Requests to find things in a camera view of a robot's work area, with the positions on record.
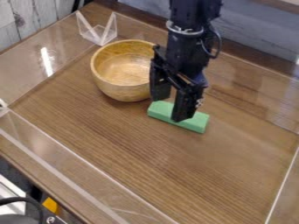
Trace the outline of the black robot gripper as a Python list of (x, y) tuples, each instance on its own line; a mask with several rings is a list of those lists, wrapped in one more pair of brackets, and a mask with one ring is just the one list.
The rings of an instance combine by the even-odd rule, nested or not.
[(183, 29), (167, 22), (167, 46), (153, 46), (149, 69), (149, 93), (161, 101), (176, 88), (172, 120), (177, 123), (193, 117), (201, 105), (203, 90), (208, 86), (203, 70), (220, 54), (221, 38), (211, 23), (199, 30)]

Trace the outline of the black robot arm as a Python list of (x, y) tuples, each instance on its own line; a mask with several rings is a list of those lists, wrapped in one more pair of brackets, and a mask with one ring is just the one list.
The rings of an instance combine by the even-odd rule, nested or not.
[(149, 93), (164, 100), (176, 90), (171, 119), (193, 117), (208, 86), (204, 68), (220, 54), (221, 37), (211, 21), (220, 17), (221, 0), (169, 0), (167, 45), (153, 46)]

